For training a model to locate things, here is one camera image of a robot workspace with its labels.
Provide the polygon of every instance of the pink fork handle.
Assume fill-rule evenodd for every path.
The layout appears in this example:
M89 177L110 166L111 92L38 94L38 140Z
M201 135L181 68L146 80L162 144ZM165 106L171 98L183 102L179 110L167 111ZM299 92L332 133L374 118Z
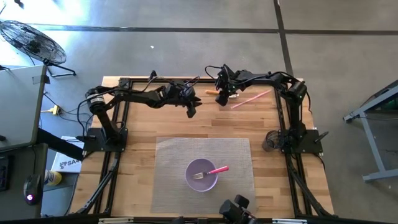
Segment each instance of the pink fork handle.
M229 170L229 167L228 166L224 166L224 167L212 170L208 174L217 174L219 172L224 172L224 171L227 171L227 170Z

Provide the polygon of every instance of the woven placemat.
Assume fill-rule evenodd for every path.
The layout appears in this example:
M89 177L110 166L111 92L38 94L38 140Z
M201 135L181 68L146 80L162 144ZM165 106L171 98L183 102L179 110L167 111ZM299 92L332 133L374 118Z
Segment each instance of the woven placemat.
M185 169L198 158L229 166L208 192L196 192L185 181ZM249 199L248 209L256 211L248 139L157 138L152 213L217 214L223 202L237 194Z

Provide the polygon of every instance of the wooden tabletop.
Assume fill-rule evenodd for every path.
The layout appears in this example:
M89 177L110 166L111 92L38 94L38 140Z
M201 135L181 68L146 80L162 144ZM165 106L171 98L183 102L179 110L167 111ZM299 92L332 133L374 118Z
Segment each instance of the wooden tabletop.
M116 86L121 77L104 77L103 86ZM148 90L160 84L153 83ZM146 83L135 83L134 89L141 90ZM214 90L213 84L197 83L195 91L203 105L197 107L196 115L189 119L186 108L166 105L152 109L146 105L131 103L126 127L129 130L127 146L119 166L118 180L114 194L114 217L177 217L176 213L151 213L152 189L154 184L156 137L180 138L248 138L250 140L253 163L254 187L256 190L256 211L259 218L293 217L292 199L285 157L279 151L266 152L261 143L268 131L278 130L279 119L276 112L274 92L270 92L252 102L235 109L231 105L243 102L267 90L270 86L254 85L240 93L237 99L230 99L227 106L219 106L215 95L207 95L205 90ZM313 128L313 118L308 111L308 99L303 103L303 121L307 129ZM119 119L123 113L121 103ZM97 117L93 127L100 127ZM71 212L77 211L91 197L98 186L103 163L103 152L95 152L83 161L78 178ZM303 164L308 188L317 200L330 213L333 213L325 172L319 158L303 154ZM105 188L101 211L108 196ZM298 190L300 208L303 209L302 193ZM195 214L193 216L214 217Z

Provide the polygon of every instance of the electric fan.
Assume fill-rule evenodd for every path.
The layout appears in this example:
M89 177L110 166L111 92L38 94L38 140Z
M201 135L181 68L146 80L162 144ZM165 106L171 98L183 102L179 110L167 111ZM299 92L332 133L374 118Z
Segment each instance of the electric fan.
M0 23L0 34L16 49L43 62L52 77L76 75L74 70L60 66L67 60L67 55L61 46L37 29L18 21L8 20ZM48 66L56 66L71 73L53 75Z

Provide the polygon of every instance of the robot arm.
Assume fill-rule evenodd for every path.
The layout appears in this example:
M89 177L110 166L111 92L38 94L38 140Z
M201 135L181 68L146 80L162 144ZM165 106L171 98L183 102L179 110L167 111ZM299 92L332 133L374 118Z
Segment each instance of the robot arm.
M237 90L244 91L251 86L254 81L265 85L273 86L283 99L286 100L290 121L289 130L280 130L278 141L272 145L278 148L284 148L286 152L292 151L302 141L307 133L305 125L302 122L302 102L307 94L307 87L304 82L286 74L284 72L274 72L267 74L253 74L246 70L233 72L227 65L221 67L215 81L216 89L220 90L216 97L216 102L225 106L228 97L236 94Z
M107 93L114 96L109 103L105 103L103 96ZM195 96L193 87L182 80L170 81L167 86L160 86L151 91L128 90L120 86L97 86L87 91L86 99L90 111L97 115L102 124L101 132L106 143L118 142L121 137L116 123L112 122L106 113L119 102L143 103L151 108L161 108L164 105L186 106L189 118L195 115L195 108L202 104L201 99Z

